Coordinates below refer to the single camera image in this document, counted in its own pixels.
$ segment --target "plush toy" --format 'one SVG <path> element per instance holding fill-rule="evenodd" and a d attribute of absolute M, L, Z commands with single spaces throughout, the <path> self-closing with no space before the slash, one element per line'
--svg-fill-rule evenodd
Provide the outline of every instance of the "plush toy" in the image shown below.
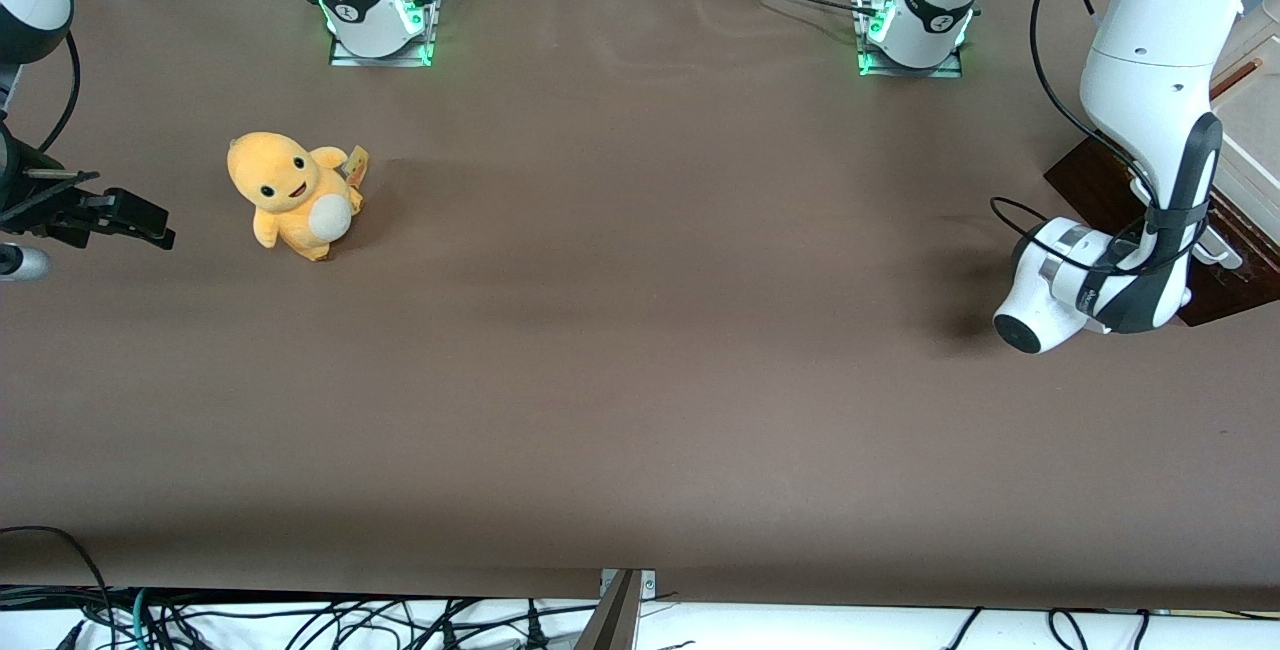
<path fill-rule="evenodd" d="M 250 132 L 232 141 L 227 170 L 236 188 L 256 205 L 253 235 L 264 248 L 280 237 L 308 261 L 323 261 L 329 243 L 343 237 L 360 212 L 360 182 L 369 155 L 338 148 L 302 148 L 275 132 Z"/>

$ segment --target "brown paper sheet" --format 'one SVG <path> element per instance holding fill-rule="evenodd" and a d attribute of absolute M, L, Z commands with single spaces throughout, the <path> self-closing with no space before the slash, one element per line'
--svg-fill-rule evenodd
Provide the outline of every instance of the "brown paper sheet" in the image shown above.
<path fill-rule="evenodd" d="M 55 157 L 178 243 L 42 243 L 0 287 L 0 522 L 108 582 L 1275 604 L 1280 308 L 1042 358 L 989 330 L 987 196 L 1065 212 L 1079 139 L 1030 0 L 980 0 L 963 81 L 859 77 L 788 0 L 445 0 L 430 70 L 326 67 L 302 0 L 76 1 Z M 1044 18 L 1074 99 L 1088 17 Z M 67 75 L 28 69 L 18 136 Z M 333 262 L 255 243 L 247 131 L 369 148 Z M 0 582 L 87 581 L 0 543 Z"/>

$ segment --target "metal frame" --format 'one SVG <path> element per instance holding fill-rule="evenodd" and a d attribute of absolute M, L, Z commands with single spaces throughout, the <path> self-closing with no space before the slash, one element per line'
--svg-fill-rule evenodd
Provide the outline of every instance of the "metal frame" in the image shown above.
<path fill-rule="evenodd" d="M 655 590 L 653 571 L 605 571 L 600 582 L 605 585 L 604 598 L 586 628 L 573 644 L 573 650 L 632 650 L 636 641 L 636 623 L 640 621 L 640 600 L 645 592 Z"/>

